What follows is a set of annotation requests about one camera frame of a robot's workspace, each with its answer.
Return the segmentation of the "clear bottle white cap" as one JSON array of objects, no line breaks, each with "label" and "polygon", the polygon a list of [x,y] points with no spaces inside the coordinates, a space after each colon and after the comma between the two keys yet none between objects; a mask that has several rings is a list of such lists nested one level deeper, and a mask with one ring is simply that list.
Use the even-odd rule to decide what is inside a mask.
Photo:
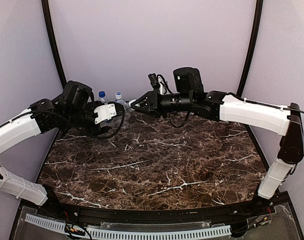
[{"label": "clear bottle white cap", "polygon": [[[124,123],[125,123],[130,118],[131,112],[132,112],[132,109],[130,108],[129,103],[126,100],[124,100],[124,99],[115,99],[114,102],[118,103],[118,104],[121,104],[124,107]],[[121,116],[117,116],[117,117],[113,117],[110,120],[105,120],[100,125],[102,127],[108,126],[108,127],[116,128],[116,127],[119,126],[121,120],[122,120],[122,117]]]}]

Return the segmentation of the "pepsi bottle blue cap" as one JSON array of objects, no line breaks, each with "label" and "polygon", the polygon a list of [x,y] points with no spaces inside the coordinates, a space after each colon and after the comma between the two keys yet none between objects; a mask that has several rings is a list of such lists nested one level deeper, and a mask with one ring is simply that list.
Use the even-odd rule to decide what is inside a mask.
[{"label": "pepsi bottle blue cap", "polygon": [[98,92],[98,97],[99,97],[99,100],[103,103],[103,104],[105,104],[105,105],[107,105],[108,103],[109,103],[109,100],[108,100],[108,98],[107,98],[107,95],[106,95],[106,92],[105,91],[99,91]]}]

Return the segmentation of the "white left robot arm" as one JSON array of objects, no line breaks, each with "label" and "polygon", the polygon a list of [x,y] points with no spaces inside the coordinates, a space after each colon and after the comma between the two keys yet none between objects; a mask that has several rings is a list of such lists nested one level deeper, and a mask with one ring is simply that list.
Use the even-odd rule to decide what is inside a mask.
[{"label": "white left robot arm", "polygon": [[[108,127],[101,127],[100,124],[117,114],[115,103],[96,101],[91,87],[70,80],[63,92],[54,99],[41,99],[0,125],[0,155],[17,144],[52,129],[66,132],[75,128],[96,138],[109,131]],[[43,206],[55,198],[49,187],[17,176],[1,164],[0,192],[37,206]]]}]

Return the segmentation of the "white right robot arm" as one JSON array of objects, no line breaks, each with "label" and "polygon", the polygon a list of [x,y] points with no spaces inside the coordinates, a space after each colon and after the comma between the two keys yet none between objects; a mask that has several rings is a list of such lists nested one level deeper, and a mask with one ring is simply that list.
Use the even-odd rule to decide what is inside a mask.
[{"label": "white right robot arm", "polygon": [[281,136],[279,152],[257,189],[258,197],[271,199],[291,169],[304,157],[304,132],[296,103],[274,105],[222,91],[205,92],[200,71],[181,67],[173,71],[176,93],[162,94],[160,75],[148,75],[152,91],[131,103],[137,112],[155,118],[189,112],[212,121],[235,122],[274,132]]}]

